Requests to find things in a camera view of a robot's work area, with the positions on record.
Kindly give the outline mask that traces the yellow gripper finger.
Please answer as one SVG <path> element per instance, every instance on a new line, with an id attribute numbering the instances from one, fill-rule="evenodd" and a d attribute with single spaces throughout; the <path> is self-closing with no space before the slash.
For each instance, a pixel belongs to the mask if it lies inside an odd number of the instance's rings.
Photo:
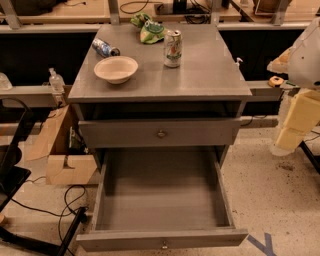
<path id="1" fill-rule="evenodd" d="M 294 151 L 319 122 L 320 91 L 301 89 L 280 115 L 274 145 L 284 151 Z"/>

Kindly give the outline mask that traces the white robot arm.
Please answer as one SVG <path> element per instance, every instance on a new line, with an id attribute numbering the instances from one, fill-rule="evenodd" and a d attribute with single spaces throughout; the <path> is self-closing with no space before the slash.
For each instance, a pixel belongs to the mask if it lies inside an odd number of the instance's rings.
<path id="1" fill-rule="evenodd" d="M 288 82 L 299 89 L 294 96 L 284 94 L 271 144 L 273 155 L 285 156 L 320 122 L 320 18 L 315 18 L 267 69 L 287 74 Z"/>

